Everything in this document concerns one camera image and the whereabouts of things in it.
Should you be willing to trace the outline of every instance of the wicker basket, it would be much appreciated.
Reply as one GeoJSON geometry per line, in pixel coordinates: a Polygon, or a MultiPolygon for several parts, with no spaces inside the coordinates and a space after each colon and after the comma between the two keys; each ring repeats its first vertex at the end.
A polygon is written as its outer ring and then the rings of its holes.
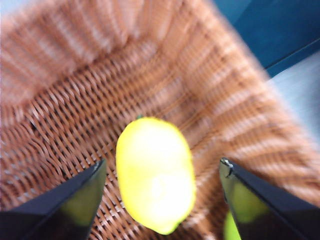
{"type": "Polygon", "coordinates": [[[319,154],[207,3],[45,0],[1,28],[1,210],[106,158],[90,239],[222,239],[221,156],[320,206],[319,154]],[[176,124],[193,153],[196,204],[168,236],[119,194],[116,142],[140,114],[176,124]]]}

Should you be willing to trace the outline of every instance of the gray surface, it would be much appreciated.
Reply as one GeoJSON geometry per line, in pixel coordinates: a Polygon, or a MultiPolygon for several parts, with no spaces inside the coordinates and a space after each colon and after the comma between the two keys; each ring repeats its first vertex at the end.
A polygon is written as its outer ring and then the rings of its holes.
{"type": "Polygon", "coordinates": [[[0,9],[1,15],[6,15],[19,9],[21,6],[25,5],[30,0],[1,0],[0,9]]]}
{"type": "Polygon", "coordinates": [[[320,51],[270,80],[320,146],[320,51]]]}

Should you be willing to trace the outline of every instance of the green fruit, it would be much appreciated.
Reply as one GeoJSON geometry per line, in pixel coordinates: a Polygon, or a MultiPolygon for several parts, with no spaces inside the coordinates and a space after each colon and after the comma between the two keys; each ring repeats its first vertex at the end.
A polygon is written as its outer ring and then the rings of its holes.
{"type": "Polygon", "coordinates": [[[223,236],[224,240],[241,240],[235,220],[230,211],[225,217],[223,236]]]}
{"type": "Polygon", "coordinates": [[[192,154],[179,129],[154,117],[139,118],[121,133],[115,158],[127,212],[147,228],[172,233],[196,199],[192,154]]]}

